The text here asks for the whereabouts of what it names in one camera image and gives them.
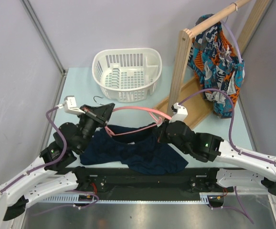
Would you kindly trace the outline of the pink clothes hanger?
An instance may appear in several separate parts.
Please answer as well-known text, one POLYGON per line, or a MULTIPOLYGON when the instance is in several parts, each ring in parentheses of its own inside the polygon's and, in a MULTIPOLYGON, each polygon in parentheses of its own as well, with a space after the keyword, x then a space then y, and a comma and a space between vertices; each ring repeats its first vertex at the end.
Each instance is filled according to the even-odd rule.
POLYGON ((153 108, 147 108, 147 107, 141 107, 141 106, 123 106, 123 107, 114 108, 113 112, 120 111, 120 110, 139 110, 139 111, 148 112, 148 114, 155 121, 155 124, 152 124, 152 125, 147 126, 147 127, 140 128, 138 130, 124 132, 124 133, 120 133, 120 134, 114 133, 108 126, 105 126, 104 130, 108 134, 109 137, 134 134, 134 133, 141 132, 143 130, 155 127, 156 125, 160 125, 160 124, 163 123, 163 121, 165 119, 167 119, 168 121, 171 120, 171 117, 169 115, 167 115, 167 114, 165 114, 165 113, 163 113, 163 112, 161 112, 159 110, 153 109, 153 108))

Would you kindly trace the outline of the navy blue shorts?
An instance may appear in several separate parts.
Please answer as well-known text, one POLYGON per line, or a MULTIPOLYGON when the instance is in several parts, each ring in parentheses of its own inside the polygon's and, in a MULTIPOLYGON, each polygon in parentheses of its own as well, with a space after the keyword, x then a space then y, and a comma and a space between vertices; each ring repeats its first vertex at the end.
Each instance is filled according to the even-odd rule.
POLYGON ((158 142, 153 128, 142 131, 118 125, 108 128, 116 135, 110 136, 104 128, 96 131, 79 156, 81 164, 90 166, 119 161, 144 175, 174 174, 188 165, 188 161, 171 146, 158 142))

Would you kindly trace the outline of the colourful patterned shorts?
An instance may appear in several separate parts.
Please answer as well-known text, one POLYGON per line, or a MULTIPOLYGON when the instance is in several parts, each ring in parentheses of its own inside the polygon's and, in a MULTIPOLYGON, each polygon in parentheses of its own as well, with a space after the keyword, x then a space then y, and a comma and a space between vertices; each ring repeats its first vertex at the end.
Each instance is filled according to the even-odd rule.
POLYGON ((198 34, 192 40, 188 66, 199 80, 204 100, 213 102, 213 111, 220 118, 231 118, 245 77, 244 60, 239 63, 232 44, 227 40, 221 22, 198 34), (222 93, 209 91, 218 89, 222 93))

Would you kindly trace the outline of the lilac clothes hanger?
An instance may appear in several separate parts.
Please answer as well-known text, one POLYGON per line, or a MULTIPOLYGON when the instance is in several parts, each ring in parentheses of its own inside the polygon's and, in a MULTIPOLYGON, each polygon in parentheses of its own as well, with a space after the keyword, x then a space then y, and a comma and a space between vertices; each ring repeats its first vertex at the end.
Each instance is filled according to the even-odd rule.
POLYGON ((234 47, 236 49, 236 53, 237 53, 237 56, 238 56, 238 60, 239 60, 239 63, 242 63, 243 62, 243 59, 242 59, 242 56, 241 56, 241 52, 240 52, 240 48, 239 48, 239 45, 237 43, 237 40, 232 32, 232 30, 230 29, 230 27, 228 26, 227 24, 227 21, 228 21, 228 18, 229 16, 226 17, 226 19, 224 21, 221 21, 221 24, 225 27, 225 29, 228 31, 233 43, 234 43, 234 47))

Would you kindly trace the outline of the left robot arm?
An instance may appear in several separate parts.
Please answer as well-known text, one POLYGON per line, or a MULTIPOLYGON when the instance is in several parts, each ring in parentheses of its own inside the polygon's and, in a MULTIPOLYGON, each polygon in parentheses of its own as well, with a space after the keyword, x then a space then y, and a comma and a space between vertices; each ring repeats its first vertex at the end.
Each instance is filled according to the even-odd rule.
POLYGON ((26 209, 50 196, 64 192, 86 196, 88 204, 73 204, 77 209, 99 201, 95 192, 87 191, 91 179, 84 174, 84 167, 75 167, 52 181, 46 181, 46 178, 62 172, 76 160, 75 155, 81 155, 87 149, 96 130, 107 126, 114 107, 114 103, 77 107, 75 102, 64 101, 46 112, 47 120, 55 129, 54 141, 23 171, 0 184, 0 223, 20 216, 26 209), (50 118, 50 113, 58 109, 76 115, 79 122, 67 122, 57 127, 50 118))

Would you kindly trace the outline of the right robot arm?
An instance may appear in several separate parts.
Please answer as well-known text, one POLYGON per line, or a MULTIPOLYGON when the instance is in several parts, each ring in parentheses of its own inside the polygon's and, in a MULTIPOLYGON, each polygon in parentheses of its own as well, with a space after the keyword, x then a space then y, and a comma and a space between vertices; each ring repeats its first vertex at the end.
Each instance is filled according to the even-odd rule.
POLYGON ((182 153, 207 162, 222 162, 240 167, 247 175, 236 180, 249 187, 255 183, 276 196, 276 156, 237 148, 228 140, 209 133, 195 133, 184 122, 165 120, 153 132, 160 143, 173 144, 182 153))

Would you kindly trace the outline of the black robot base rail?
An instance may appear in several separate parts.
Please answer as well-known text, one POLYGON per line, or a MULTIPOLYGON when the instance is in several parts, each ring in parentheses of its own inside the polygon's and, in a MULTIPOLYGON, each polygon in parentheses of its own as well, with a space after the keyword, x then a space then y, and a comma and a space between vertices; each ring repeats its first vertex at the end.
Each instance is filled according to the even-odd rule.
POLYGON ((87 190, 106 201, 189 201, 199 194, 226 193, 216 183, 215 168, 186 168, 175 174, 144 175, 127 168, 78 167, 87 190))

